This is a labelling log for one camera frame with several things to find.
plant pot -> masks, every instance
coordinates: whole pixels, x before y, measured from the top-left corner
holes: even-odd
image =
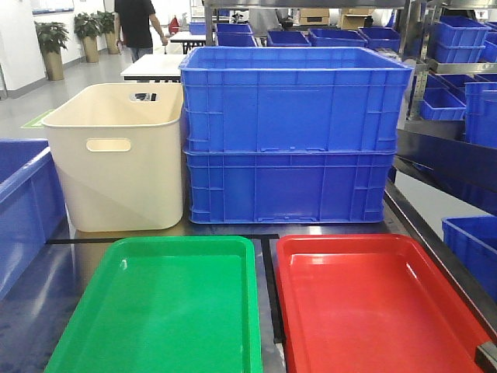
[[[85,49],[86,62],[98,62],[99,51],[96,48],[96,37],[84,37],[83,48]]]
[[[116,34],[106,33],[105,36],[106,36],[107,49],[109,50],[109,54],[119,54],[119,48],[116,45]]]
[[[47,70],[48,80],[64,79],[64,67],[62,66],[61,50],[59,52],[42,52],[43,62]]]

cardboard box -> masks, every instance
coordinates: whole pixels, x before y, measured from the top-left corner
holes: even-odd
[[[358,27],[364,27],[366,16],[340,16],[338,27],[342,30],[357,30]]]
[[[329,25],[329,17],[307,17],[300,18],[301,25]]]
[[[329,10],[326,9],[301,9],[301,18],[307,17],[329,17]]]

crate handle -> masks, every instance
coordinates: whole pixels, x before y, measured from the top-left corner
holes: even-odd
[[[481,91],[481,97],[485,101],[497,102],[497,91],[495,90]]]
[[[154,92],[136,92],[130,93],[130,101],[134,103],[146,103],[151,101],[159,101],[159,95]]]
[[[128,152],[131,150],[129,138],[89,138],[86,148],[90,152]]]

potted plant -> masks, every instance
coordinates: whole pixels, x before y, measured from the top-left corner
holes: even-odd
[[[75,33],[85,48],[86,62],[98,62],[99,51],[96,46],[96,37],[102,34],[102,25],[98,17],[94,13],[79,13],[75,17]]]
[[[96,12],[99,18],[101,31],[106,37],[107,49],[109,54],[119,54],[119,48],[116,45],[116,31],[114,29],[114,14],[111,12]]]
[[[67,49],[65,42],[68,41],[69,34],[65,24],[59,22],[35,22],[35,27],[48,79],[64,79],[61,48]]]

bin handle hole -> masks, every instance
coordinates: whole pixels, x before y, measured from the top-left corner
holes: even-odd
[[[158,94],[153,92],[131,93],[130,101],[158,101]]]
[[[131,150],[129,138],[89,138],[86,148],[91,152],[128,152]]]

